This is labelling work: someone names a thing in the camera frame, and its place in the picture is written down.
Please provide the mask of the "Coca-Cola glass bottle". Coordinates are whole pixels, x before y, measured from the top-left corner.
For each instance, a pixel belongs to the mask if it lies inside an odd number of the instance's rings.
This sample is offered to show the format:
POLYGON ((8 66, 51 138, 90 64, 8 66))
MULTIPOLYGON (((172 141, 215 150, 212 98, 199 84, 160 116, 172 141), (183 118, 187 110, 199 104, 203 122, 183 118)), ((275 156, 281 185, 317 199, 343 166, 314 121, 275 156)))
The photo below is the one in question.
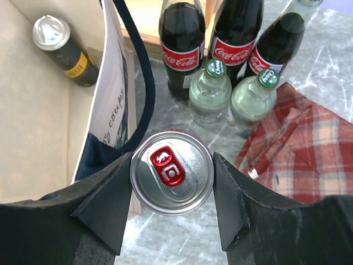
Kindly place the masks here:
POLYGON ((226 64, 233 87, 254 47, 263 12, 264 0, 226 0, 216 12, 207 59, 220 59, 226 64))
POLYGON ((291 1, 261 34, 248 60, 244 77, 270 68, 281 75, 295 57, 312 15, 322 1, 291 1))
POLYGON ((189 98, 191 80, 204 58, 205 31, 200 1, 163 1, 159 38, 168 88, 177 100, 189 98))

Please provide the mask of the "green cap clear bottle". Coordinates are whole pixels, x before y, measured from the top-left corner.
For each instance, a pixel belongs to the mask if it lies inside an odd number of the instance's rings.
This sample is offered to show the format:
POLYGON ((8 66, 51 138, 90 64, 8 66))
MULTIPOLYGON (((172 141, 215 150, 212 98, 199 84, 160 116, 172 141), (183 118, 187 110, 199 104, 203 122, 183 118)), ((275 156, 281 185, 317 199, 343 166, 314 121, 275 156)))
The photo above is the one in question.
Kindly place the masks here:
POLYGON ((231 92, 232 85, 227 76, 226 64, 220 59, 209 60, 205 68, 191 81, 191 117, 198 123, 213 123, 218 120, 228 104, 231 92))
POLYGON ((246 77, 234 88, 223 116, 236 135, 249 136, 254 125, 271 112, 277 100, 279 81, 279 73, 267 68, 257 76, 246 77))

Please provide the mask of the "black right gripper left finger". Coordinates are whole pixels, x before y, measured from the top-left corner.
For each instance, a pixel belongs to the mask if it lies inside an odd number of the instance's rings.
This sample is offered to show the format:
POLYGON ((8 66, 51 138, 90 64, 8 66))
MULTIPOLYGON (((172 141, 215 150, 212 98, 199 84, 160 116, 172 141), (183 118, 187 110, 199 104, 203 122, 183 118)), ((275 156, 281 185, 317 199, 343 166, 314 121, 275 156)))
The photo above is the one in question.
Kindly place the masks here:
POLYGON ((39 200, 1 205, 2 264, 113 264, 132 185, 127 153, 39 200))

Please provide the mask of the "red tab drink can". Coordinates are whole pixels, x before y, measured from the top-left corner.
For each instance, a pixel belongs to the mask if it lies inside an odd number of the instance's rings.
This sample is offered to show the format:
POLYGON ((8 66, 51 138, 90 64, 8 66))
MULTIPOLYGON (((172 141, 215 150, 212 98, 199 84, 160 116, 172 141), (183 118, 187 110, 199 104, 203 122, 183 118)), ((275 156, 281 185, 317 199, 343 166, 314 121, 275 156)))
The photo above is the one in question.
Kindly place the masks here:
POLYGON ((149 137, 133 154, 130 181, 149 210, 185 215, 210 196, 215 170, 209 148, 196 134, 173 129, 149 137))

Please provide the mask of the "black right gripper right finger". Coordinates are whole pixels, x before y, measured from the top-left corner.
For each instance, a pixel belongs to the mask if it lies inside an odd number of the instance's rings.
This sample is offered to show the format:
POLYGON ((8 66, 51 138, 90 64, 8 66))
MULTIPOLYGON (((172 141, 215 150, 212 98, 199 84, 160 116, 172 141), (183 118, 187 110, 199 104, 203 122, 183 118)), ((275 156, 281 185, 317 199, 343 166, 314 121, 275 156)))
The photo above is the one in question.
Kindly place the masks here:
POLYGON ((352 197, 303 204, 245 176, 214 153, 221 248, 229 264, 351 264, 352 197))

